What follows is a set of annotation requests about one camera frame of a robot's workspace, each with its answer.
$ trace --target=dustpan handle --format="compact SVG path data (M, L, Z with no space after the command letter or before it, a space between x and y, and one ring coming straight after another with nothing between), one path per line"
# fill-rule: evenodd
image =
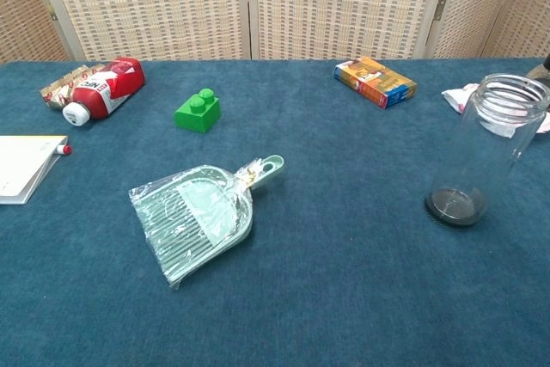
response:
M255 177L250 189L261 187L284 169L284 159L279 155L271 155L261 160L261 172Z

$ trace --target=orange box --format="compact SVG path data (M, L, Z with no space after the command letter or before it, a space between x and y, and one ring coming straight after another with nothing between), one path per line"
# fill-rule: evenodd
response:
M365 56L337 64L334 77L381 108L413 97L417 87L411 79Z

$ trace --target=plastic dustpan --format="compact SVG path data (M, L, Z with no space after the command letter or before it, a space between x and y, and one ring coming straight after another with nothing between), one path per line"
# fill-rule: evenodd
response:
M283 170L273 155L235 174L203 165L129 192L145 237L171 286L242 241L252 227L250 189Z

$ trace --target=green lego block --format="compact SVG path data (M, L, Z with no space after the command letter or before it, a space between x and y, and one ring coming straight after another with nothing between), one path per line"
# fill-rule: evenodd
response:
M214 91L201 89L175 111L174 120L179 128L208 132L220 119L220 115L220 100L214 95Z

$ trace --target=pen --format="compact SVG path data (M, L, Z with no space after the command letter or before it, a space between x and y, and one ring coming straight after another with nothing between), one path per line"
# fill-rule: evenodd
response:
M55 153L58 155L70 155L72 153L72 148L69 145L58 145L55 149Z

